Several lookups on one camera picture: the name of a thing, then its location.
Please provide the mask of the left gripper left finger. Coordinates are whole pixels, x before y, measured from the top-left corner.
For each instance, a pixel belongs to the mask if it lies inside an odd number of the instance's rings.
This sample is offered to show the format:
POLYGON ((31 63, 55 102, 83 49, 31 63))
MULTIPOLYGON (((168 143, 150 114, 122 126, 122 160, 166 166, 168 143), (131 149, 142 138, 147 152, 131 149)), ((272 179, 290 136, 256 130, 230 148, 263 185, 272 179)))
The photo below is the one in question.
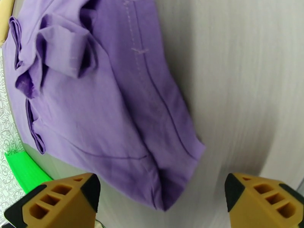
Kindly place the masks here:
POLYGON ((94 173, 42 183, 4 212, 5 228, 100 228, 101 185, 94 173))

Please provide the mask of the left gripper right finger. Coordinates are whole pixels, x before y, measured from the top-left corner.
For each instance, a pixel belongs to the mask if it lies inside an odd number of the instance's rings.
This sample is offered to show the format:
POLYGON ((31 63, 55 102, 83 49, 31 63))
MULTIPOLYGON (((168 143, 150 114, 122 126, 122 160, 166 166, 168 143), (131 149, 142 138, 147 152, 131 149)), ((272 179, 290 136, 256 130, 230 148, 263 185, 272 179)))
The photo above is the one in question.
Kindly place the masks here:
POLYGON ((229 173, 225 197, 232 228, 304 226, 304 197, 282 181, 229 173))

